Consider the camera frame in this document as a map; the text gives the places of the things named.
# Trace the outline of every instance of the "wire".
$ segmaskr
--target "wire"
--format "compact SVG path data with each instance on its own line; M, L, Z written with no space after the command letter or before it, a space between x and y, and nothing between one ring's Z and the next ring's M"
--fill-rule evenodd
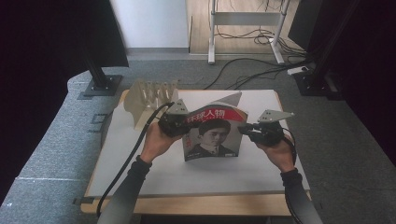
M218 30L218 33L215 34L215 35L218 35L218 36L220 36L220 37L222 37L222 38L224 38L224 39L232 39L232 38L235 38L235 39L254 39L254 38L257 38L257 35L255 35L255 36L247 36L247 35L251 35L251 34L253 34L253 33L255 33L255 32L262 32L262 31L265 31L267 35L270 35L270 34L271 34L270 31L261 30L260 28L259 28L259 29L256 29L256 30L253 30L253 31L251 31L251 32L249 32L249 33L247 33L247 34L244 34L244 35L228 35L228 34L224 34L224 33L221 33L221 32L219 31L219 27L217 27L217 30Z
M297 224L304 224L304 223L297 217L297 214L294 212L293 208L291 207L291 202L290 202L290 199L289 199L289 194L288 194L287 192L285 192L285 200L286 200L286 205L288 206L289 211L290 211L291 216L293 217L294 221L295 221Z
M257 7L256 12L259 11L259 8L260 8L262 5L264 5L264 0L262 0L262 3Z
M232 0L230 0L230 6L231 6L231 8L233 9L233 11L236 11L235 8L233 7L233 2L232 2Z
M286 44L286 41L283 38L279 38L278 43L285 52L291 55L306 56L306 53L303 49L296 49L288 46L288 44Z
M254 38L254 43L255 44L260 44L260 45L269 45L269 44L271 44L271 42L270 42L271 36L269 36L269 35L272 35L272 33L270 31L266 31L266 30L264 30L266 33L263 33L261 26L260 26L259 30L260 30L260 33ZM267 41L261 42L261 38L265 38Z
M267 0L267 5L265 6L265 12L268 10L268 5L270 4L270 0Z
M105 140L104 140L105 137L104 137L103 131L104 131L106 125L107 125L107 122L108 122L109 118L111 117L111 115L113 115L113 112L114 112L114 110L112 110L108 115L106 115L105 116L105 120L103 121L103 124L102 124L103 128L102 128L101 136L100 136L100 146L101 147L103 147L103 143L105 142Z
M297 150L296 150L296 138L294 137L294 134L286 128L282 128L283 130L287 131L290 134L292 142L287 138L284 137L283 140L291 147L291 154L293 156L293 164L296 164L297 161Z
M120 168L119 172L117 173L116 177L114 177L113 181L111 182L111 184L107 187L105 193L103 194L102 198L99 201L98 206L96 207L96 215L99 217L101 215L101 208L102 208L102 204L103 201L105 200L106 196L108 195L108 193L111 191L111 189L113 189L114 185L116 185L117 181L120 179L121 175L123 174L123 172L125 171L126 167L129 165L129 163L131 162L131 159L134 157L134 154L136 153L137 149L140 147L140 144L143 141L143 137L145 136L150 123L156 118L156 116L158 115L158 113L166 106L170 107L171 105L173 105L174 102L172 103L166 103L164 105L161 105L160 107L158 107L153 114L148 118L148 121L145 124L145 127L143 128L142 132L139 135L139 138L136 141L136 144L134 145L134 149L132 150L131 154L129 155L129 157L126 159L125 163L122 165L122 167Z
M284 66L284 65L280 65L280 64L276 64L276 63L268 63L268 62L266 62L266 61L262 61L262 60L258 60L258 59L250 59L250 58L233 59L233 60L230 60L229 62L227 62L226 64L224 64L224 66L221 68L221 70L220 70L218 76L215 78L215 80L212 81L212 83L210 83L209 85L207 85L207 86L204 88L204 90L207 90L209 87L213 86L213 84L216 83L216 81L220 78L220 76L221 76L222 72L224 71L224 69L225 69L230 63L233 63L233 62L236 62L236 61L242 61L242 60L251 60L251 61L256 61L256 62L261 62L261 63L267 63L267 64L270 64L270 65L272 65L272 66L280 66L280 67L281 67L281 66Z
M283 6L283 2L284 2L285 0L281 0L280 1L280 5L278 6L278 7L275 7L275 1L273 2L273 7L269 7L268 6L268 3L267 3L267 8L269 7L269 8L271 8L271 9L273 9L273 10L278 10L279 9L279 11L282 11L282 6Z
M255 78L255 77L260 77L261 75L266 75L266 74L270 74L270 73L274 73L274 72L276 72L276 74L275 74L274 77L260 77L260 78L276 79L276 76L277 76L280 72L282 72L282 71L285 71L285 70L288 70L288 69L291 69L291 68L294 68L294 67L298 67L298 66L302 66L302 65L304 65L304 64L310 63L310 61L305 60L305 61L301 61L301 62L298 62L298 63L289 64L289 65L282 65L282 64L276 64L276 63L268 63L268 62L266 62L266 61L257 60L257 59L250 59L250 58L234 59L234 60L231 60L231 61L227 62L226 64L224 64L224 66L221 68L221 70L220 70L218 76L215 78L215 80L212 81L209 85L207 85L207 86L204 88L204 90L207 90L208 88L210 88L211 86L213 86L213 84L215 84L215 83L219 80L219 78L220 78L222 72L224 71L224 69L225 69L230 63L233 63L233 62L236 62L236 61L242 61L242 60L251 60L251 61L256 61L256 62L261 62L261 63L267 63L267 64L270 64L270 65L272 65L272 66L276 66L277 68L270 68L270 69L267 69L267 70L264 71L264 72L261 72L261 73L255 74L255 75L251 75L251 76L241 76L241 77L246 77L246 78L240 81L239 79L240 79L241 77L239 77L233 85L227 87L225 90L228 90L228 89L230 89L230 88L233 87L233 86L235 86L235 90L236 90L236 89L238 89L238 88L241 87L242 85L246 84L248 81L250 81L251 79L253 79L253 78Z

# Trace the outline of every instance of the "black panel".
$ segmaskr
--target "black panel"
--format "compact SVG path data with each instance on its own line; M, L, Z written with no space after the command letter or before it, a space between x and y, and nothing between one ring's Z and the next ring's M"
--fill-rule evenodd
M396 14L390 2L361 0L334 50L332 70L347 103L396 165Z
M307 52L319 48L343 14L347 1L302 0L290 27L289 38Z

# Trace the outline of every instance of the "magazine cover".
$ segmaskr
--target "magazine cover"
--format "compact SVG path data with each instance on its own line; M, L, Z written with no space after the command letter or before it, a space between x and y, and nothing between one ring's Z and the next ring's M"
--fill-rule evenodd
M213 102L187 117L187 122L198 122L183 136L185 161L204 157L237 157L242 134L239 126L245 126L248 113L223 102Z

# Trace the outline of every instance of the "black sleeve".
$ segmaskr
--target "black sleeve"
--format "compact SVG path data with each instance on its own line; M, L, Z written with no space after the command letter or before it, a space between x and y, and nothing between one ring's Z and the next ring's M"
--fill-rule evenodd
M151 164L142 161L140 156L136 157L136 161L132 163L128 175L114 192L98 223L124 224L130 222L137 196L150 167Z
M286 203L291 215L297 223L304 224L320 224L323 223L320 219L317 210L303 187L303 177L298 173L297 169L280 174L285 186Z

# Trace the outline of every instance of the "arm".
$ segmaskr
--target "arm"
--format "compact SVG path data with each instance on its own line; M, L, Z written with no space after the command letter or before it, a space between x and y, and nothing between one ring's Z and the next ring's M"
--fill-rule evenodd
M145 145L140 156L132 163L128 175L113 194L105 211L101 214L98 223L129 223L134 206L142 188L146 174L149 172L155 158L162 155L181 136L170 138L164 134L158 123L154 122L148 127Z
M268 159L280 170L283 186L285 186L286 203L296 222L303 224L322 223L317 210L305 193L302 184L303 177L294 167L290 146L284 141L273 147L258 143L256 143L256 146L262 149Z

